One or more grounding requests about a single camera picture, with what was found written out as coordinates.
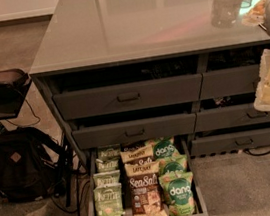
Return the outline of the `brown sea salt bag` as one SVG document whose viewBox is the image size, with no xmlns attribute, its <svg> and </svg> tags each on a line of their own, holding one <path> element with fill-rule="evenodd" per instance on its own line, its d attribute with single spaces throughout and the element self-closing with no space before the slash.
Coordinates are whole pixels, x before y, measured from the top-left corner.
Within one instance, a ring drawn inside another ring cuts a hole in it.
<svg viewBox="0 0 270 216">
<path fill-rule="evenodd" d="M 121 160 L 124 164 L 143 165 L 154 161 L 154 150 L 151 145 L 143 146 L 135 151 L 121 153 Z"/>
<path fill-rule="evenodd" d="M 133 216 L 168 216 L 162 204 L 158 162 L 124 166 L 130 186 Z"/>
</svg>

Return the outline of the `top right grey drawer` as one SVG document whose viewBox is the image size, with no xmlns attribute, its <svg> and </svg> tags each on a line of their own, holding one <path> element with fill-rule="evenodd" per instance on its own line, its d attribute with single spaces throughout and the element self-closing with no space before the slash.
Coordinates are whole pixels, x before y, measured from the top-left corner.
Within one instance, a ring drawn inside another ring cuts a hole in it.
<svg viewBox="0 0 270 216">
<path fill-rule="evenodd" d="M 259 82 L 259 65 L 205 72 L 200 99 L 212 99 L 254 92 Z"/>
</svg>

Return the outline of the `grey drawer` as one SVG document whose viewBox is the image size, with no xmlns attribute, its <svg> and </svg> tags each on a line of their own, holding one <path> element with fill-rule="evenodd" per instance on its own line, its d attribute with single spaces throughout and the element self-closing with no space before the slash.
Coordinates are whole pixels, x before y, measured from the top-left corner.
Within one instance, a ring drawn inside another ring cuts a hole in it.
<svg viewBox="0 0 270 216">
<path fill-rule="evenodd" d="M 212 99 L 254 92 L 259 82 L 259 65 L 205 72 L 200 99 Z"/>
<path fill-rule="evenodd" d="M 119 113 L 196 101 L 200 74 L 156 79 L 53 96 L 64 120 Z"/>
<path fill-rule="evenodd" d="M 195 131 L 235 128 L 270 122 L 270 111 L 257 111 L 251 103 L 207 109 L 197 113 Z"/>
<path fill-rule="evenodd" d="M 196 122 L 194 114 L 153 117 L 73 131 L 72 136 L 80 149 L 148 140 L 159 137 L 188 134 Z"/>
<path fill-rule="evenodd" d="M 197 138 L 190 154 L 196 157 L 263 146 L 270 146 L 270 127 Z"/>
</svg>

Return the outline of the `middle right grey drawer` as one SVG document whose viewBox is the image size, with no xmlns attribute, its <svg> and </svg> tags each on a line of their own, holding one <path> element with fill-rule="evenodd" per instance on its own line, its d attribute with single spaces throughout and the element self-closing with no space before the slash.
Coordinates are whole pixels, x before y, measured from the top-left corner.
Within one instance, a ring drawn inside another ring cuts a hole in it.
<svg viewBox="0 0 270 216">
<path fill-rule="evenodd" d="M 257 111 L 251 103 L 207 109 L 197 113 L 195 131 L 235 128 L 270 122 L 270 111 Z"/>
</svg>

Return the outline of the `bottom right grey drawer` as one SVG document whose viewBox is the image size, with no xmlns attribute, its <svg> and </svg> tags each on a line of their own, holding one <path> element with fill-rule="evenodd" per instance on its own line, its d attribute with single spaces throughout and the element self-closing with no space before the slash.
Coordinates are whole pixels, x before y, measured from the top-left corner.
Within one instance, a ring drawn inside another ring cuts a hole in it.
<svg viewBox="0 0 270 216">
<path fill-rule="evenodd" d="M 270 146 L 270 127 L 197 138 L 190 154 L 196 157 L 263 146 Z"/>
</svg>

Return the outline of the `middle green dang bag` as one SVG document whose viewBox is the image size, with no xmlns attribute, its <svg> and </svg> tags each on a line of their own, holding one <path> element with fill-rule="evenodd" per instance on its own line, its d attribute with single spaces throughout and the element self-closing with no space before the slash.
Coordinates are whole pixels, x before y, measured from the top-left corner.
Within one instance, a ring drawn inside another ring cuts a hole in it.
<svg viewBox="0 0 270 216">
<path fill-rule="evenodd" d="M 161 175 L 177 171 L 186 172 L 188 170 L 187 164 L 187 155 L 185 154 L 176 157 L 169 156 L 159 159 L 159 171 Z"/>
</svg>

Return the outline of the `front green dang bag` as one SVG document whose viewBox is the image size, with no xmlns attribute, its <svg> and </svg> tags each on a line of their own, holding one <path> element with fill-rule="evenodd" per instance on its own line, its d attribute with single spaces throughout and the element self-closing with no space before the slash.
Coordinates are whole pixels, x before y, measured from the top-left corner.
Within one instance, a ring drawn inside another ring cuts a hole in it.
<svg viewBox="0 0 270 216">
<path fill-rule="evenodd" d="M 193 215 L 196 211 L 192 191 L 192 172 L 164 174 L 159 184 L 164 191 L 165 203 L 168 205 L 169 216 Z"/>
</svg>

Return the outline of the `rear brown chip bag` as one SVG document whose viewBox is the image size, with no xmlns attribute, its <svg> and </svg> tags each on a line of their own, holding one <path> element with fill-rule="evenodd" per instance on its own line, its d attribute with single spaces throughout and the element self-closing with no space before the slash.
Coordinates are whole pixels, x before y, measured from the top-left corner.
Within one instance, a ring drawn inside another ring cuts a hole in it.
<svg viewBox="0 0 270 216">
<path fill-rule="evenodd" d="M 145 141 L 143 140 L 134 143 L 122 144 L 122 151 L 123 152 L 135 151 L 135 149 L 139 149 L 144 146 L 146 146 L 146 144 Z"/>
</svg>

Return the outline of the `rear green kettle bag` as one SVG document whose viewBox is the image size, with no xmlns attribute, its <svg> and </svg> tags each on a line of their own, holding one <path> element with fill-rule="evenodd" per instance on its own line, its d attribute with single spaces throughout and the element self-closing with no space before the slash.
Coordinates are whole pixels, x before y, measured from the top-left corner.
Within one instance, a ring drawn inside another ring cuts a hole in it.
<svg viewBox="0 0 270 216">
<path fill-rule="evenodd" d="M 120 151 L 121 146 L 119 144 L 98 147 L 98 159 L 102 161 L 109 161 L 110 159 L 119 158 L 121 156 Z"/>
</svg>

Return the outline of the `green kettle bag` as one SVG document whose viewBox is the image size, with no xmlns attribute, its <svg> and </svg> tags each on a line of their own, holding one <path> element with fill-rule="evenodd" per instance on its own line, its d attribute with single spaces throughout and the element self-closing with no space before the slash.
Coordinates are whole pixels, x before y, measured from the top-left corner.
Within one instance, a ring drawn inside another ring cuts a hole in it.
<svg viewBox="0 0 270 216">
<path fill-rule="evenodd" d="M 98 173 L 116 171 L 119 169 L 119 160 L 108 160 L 108 161 L 96 161 L 96 168 Z"/>
<path fill-rule="evenodd" d="M 123 216 L 122 187 L 120 183 L 98 186 L 94 190 L 96 216 Z"/>
<path fill-rule="evenodd" d="M 104 186 L 110 184 L 117 184 L 120 182 L 120 171 L 109 171 L 109 172 L 102 172 L 96 173 L 93 177 L 93 182 L 95 182 L 95 187 L 97 186 Z"/>
<path fill-rule="evenodd" d="M 120 151 L 121 146 L 119 144 L 98 147 L 98 159 L 102 161 L 109 161 L 110 159 L 119 158 L 121 156 Z"/>
</svg>

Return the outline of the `middle left grey drawer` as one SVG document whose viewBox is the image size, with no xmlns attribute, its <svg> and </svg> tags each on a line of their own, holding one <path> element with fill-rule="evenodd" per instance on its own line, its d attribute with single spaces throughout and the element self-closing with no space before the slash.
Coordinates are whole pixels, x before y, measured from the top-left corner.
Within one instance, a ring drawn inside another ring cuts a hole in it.
<svg viewBox="0 0 270 216">
<path fill-rule="evenodd" d="M 73 131 L 72 136 L 80 149 L 148 140 L 159 137 L 188 134 L 196 122 L 194 114 L 153 117 Z"/>
</svg>

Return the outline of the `front green kettle bag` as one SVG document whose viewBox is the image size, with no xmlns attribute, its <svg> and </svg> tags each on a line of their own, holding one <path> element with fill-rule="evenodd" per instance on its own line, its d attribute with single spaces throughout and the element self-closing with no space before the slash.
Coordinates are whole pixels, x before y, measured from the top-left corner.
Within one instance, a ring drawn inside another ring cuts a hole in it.
<svg viewBox="0 0 270 216">
<path fill-rule="evenodd" d="M 98 186 L 94 190 L 96 216 L 123 216 L 122 187 L 120 183 Z"/>
</svg>

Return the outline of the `top left grey drawer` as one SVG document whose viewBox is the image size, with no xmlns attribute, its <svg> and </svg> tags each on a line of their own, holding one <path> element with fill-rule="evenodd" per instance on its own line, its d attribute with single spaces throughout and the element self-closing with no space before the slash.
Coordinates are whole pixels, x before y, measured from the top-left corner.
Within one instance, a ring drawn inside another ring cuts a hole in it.
<svg viewBox="0 0 270 216">
<path fill-rule="evenodd" d="M 53 96 L 64 120 L 119 113 L 196 101 L 200 74 L 156 79 Z"/>
</svg>

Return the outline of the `black white marker board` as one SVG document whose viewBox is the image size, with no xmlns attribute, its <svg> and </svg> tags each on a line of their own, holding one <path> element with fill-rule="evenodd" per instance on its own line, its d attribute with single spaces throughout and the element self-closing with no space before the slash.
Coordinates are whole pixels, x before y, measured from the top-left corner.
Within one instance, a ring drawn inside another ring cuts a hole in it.
<svg viewBox="0 0 270 216">
<path fill-rule="evenodd" d="M 267 0 L 260 0 L 249 10 L 241 20 L 245 26 L 258 26 L 265 22 L 265 4 Z"/>
</svg>

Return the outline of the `black backpack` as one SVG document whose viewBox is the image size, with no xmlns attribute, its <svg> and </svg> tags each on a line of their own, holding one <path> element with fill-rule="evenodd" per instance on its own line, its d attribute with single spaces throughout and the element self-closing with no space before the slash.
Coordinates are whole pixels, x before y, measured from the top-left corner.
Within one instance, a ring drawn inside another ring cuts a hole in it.
<svg viewBox="0 0 270 216">
<path fill-rule="evenodd" d="M 24 202 L 64 195 L 65 150 L 35 127 L 0 134 L 0 196 Z"/>
</svg>

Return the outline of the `brown headset device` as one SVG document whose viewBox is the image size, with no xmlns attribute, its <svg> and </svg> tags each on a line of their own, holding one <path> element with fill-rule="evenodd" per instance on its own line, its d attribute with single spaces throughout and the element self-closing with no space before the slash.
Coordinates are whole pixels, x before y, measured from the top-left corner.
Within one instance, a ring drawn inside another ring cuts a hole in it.
<svg viewBox="0 0 270 216">
<path fill-rule="evenodd" d="M 12 99 L 20 95 L 21 88 L 29 79 L 22 69 L 0 70 L 0 99 Z"/>
</svg>

